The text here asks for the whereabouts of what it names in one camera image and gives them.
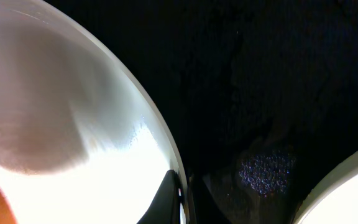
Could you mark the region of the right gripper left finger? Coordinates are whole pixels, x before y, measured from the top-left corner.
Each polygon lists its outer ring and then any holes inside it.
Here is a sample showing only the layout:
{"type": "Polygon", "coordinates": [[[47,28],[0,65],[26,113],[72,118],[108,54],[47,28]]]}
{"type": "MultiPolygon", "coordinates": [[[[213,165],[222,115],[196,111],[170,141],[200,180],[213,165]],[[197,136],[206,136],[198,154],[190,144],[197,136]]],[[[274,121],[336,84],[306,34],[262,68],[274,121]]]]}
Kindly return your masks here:
{"type": "Polygon", "coordinates": [[[180,224],[181,187],[178,174],[168,170],[150,207],[138,224],[180,224]]]}

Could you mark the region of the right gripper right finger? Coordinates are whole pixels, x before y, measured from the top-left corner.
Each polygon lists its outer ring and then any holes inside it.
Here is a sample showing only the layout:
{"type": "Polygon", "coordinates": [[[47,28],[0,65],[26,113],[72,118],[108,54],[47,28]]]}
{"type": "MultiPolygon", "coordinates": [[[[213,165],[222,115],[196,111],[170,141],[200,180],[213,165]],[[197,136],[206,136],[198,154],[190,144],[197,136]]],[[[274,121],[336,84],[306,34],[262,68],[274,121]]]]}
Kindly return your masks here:
{"type": "Polygon", "coordinates": [[[212,198],[200,177],[192,175],[188,181],[190,221],[196,224],[230,224],[212,198]]]}

